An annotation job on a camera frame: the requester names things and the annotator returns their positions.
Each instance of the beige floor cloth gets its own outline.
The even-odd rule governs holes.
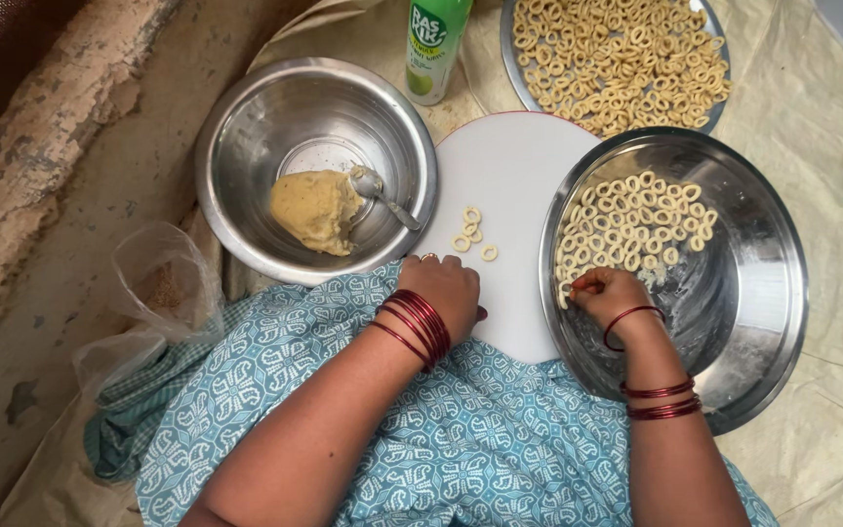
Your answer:
[[[499,54],[498,0],[478,0],[448,96],[417,107],[435,142],[485,114],[521,110]],[[713,0],[734,90],[712,133],[753,162],[789,207],[808,262],[809,318],[790,381],[760,416],[718,438],[783,525],[843,526],[843,49],[809,0]],[[280,31],[250,69],[319,55],[404,90],[407,0],[325,0]],[[228,296],[270,283],[226,262]],[[77,401],[0,512],[0,525],[138,525],[131,485],[89,473]]]

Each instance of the hand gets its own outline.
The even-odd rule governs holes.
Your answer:
[[[620,314],[639,305],[654,305],[642,282],[628,271],[595,267],[571,283],[571,300],[590,313],[601,327],[607,327]],[[621,340],[632,329],[645,324],[652,326],[655,317],[658,328],[662,328],[659,315],[652,310],[640,310],[624,317],[614,326],[614,332]]]
[[[451,346],[470,337],[470,331],[478,321],[480,275],[463,267],[460,258],[445,256],[443,262],[437,257],[424,261],[417,256],[405,258],[399,289],[418,294],[435,309],[451,334]]]

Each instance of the woman's left hand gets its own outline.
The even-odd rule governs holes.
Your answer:
[[[399,289],[418,294],[434,308],[451,334],[451,346],[470,337],[478,321],[480,275],[463,267],[460,258],[449,255],[442,262],[435,256],[424,260],[417,256],[405,258]]]

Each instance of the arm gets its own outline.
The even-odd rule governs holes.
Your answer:
[[[592,269],[574,282],[572,298],[603,326],[627,309],[652,305],[645,287],[632,274],[606,267]],[[650,390],[685,382],[685,368],[654,312],[630,313],[613,331],[626,345],[627,387]],[[689,390],[628,404],[663,406],[691,396]],[[629,436],[629,497],[637,525],[749,525],[701,412],[632,420]]]
[[[470,334],[480,279],[457,257],[407,258],[399,288],[435,308],[452,344]],[[394,315],[383,311],[377,321],[424,353]],[[370,326],[242,438],[181,525],[327,525],[386,410],[422,367],[404,344]]]

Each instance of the stainless steel bowl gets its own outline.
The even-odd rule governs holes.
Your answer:
[[[346,257],[317,253],[269,213],[278,177],[347,172],[356,162],[383,178],[385,195],[425,225],[435,206],[438,164],[412,105],[378,75],[328,58],[297,58],[258,69],[217,102],[197,144],[197,194],[214,233],[252,269],[314,287],[402,256],[412,232],[385,205],[354,218]]]
[[[683,251],[651,288],[687,370],[695,375],[715,435],[760,413],[789,379],[802,348],[807,273],[789,212],[766,179],[731,148],[674,127],[622,133],[591,150],[558,188],[542,231],[539,284],[558,353],[590,393],[621,401],[625,357],[605,348],[601,329],[577,307],[556,306],[555,248],[586,187],[652,170],[702,186],[720,213],[702,252]]]

